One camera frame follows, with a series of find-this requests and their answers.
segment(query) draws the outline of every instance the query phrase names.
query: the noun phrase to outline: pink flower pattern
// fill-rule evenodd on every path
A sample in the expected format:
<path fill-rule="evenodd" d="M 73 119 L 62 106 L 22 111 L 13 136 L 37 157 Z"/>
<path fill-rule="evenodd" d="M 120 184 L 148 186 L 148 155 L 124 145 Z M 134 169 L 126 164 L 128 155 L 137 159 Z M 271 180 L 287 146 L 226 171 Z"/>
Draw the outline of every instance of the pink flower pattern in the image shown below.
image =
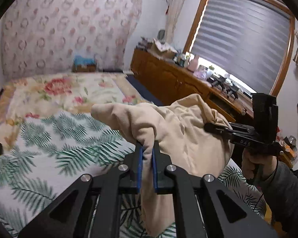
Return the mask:
<path fill-rule="evenodd" d="M 123 103 L 131 103 L 135 98 L 136 98 L 135 95 L 132 95 L 132 96 L 125 96 L 125 97 L 123 98 Z"/>
<path fill-rule="evenodd" d="M 73 102 L 76 102 L 78 104 L 83 104 L 84 103 L 84 99 L 82 97 L 74 97 Z"/>
<path fill-rule="evenodd" d="M 32 113 L 27 113 L 26 115 L 25 115 L 25 117 L 26 118 L 34 118 L 34 119 L 39 119 L 39 117 L 40 117 L 40 115 L 38 115 L 38 114 L 32 114 Z"/>
<path fill-rule="evenodd" d="M 45 84 L 44 91 L 49 95 L 72 94 L 71 81 L 69 78 L 52 79 Z"/>
<path fill-rule="evenodd" d="M 104 81 L 104 80 L 102 80 L 100 83 L 98 83 L 98 85 L 99 85 L 100 87 L 113 87 L 113 86 L 114 86 L 114 85 L 111 84 L 110 82 L 106 82 L 106 81 Z"/>

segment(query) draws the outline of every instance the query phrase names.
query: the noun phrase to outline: silver bolt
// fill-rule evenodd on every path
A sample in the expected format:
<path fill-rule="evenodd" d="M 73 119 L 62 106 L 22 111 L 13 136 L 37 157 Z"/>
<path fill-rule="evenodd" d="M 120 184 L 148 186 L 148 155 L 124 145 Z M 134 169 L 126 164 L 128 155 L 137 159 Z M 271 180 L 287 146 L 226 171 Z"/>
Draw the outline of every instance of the silver bolt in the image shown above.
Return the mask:
<path fill-rule="evenodd" d="M 122 165 L 118 166 L 118 169 L 119 169 L 120 171 L 126 171 L 126 170 L 128 169 L 128 165 L 124 165 L 124 164 L 122 164 Z"/>
<path fill-rule="evenodd" d="M 177 167 L 175 165 L 168 165 L 167 166 L 167 170 L 170 172 L 174 172 L 177 169 Z"/>
<path fill-rule="evenodd" d="M 213 175 L 205 175 L 204 180 L 206 180 L 207 182 L 213 182 L 214 176 Z"/>
<path fill-rule="evenodd" d="M 90 181 L 90 179 L 91 179 L 91 176 L 90 175 L 82 175 L 81 176 L 81 180 L 82 181 Z"/>

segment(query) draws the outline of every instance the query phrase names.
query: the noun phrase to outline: striped window blind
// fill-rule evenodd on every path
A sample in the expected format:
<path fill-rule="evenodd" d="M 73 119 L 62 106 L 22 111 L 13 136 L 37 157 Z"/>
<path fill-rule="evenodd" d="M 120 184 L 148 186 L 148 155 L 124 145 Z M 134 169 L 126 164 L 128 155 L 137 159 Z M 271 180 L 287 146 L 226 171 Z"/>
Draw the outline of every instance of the striped window blind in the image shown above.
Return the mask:
<path fill-rule="evenodd" d="M 190 53 L 269 94 L 288 47 L 290 16 L 263 0 L 208 0 Z"/>

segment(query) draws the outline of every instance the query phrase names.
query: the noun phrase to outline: wooden cabinet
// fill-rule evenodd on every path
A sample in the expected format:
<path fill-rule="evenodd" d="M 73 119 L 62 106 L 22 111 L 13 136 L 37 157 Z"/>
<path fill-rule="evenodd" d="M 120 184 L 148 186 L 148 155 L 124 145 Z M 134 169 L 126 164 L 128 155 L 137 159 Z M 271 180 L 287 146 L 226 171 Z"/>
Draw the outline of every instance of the wooden cabinet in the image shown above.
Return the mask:
<path fill-rule="evenodd" d="M 239 100 L 228 99 L 220 90 L 211 88 L 184 68 L 159 60 L 146 51 L 135 49 L 131 70 L 135 78 L 164 105 L 196 93 L 228 121 L 251 125 L 252 115 L 241 115 L 244 105 Z"/>

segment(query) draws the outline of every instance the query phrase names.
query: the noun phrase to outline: window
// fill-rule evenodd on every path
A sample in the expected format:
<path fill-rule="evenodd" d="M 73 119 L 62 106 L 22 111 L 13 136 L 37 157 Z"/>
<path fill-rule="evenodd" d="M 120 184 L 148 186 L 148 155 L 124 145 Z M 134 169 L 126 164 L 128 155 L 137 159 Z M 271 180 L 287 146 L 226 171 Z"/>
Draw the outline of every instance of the window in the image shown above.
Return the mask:
<path fill-rule="evenodd" d="M 201 0 L 184 52 L 227 73 L 247 93 L 277 95 L 291 60 L 294 24 L 292 13 L 271 0 Z"/>

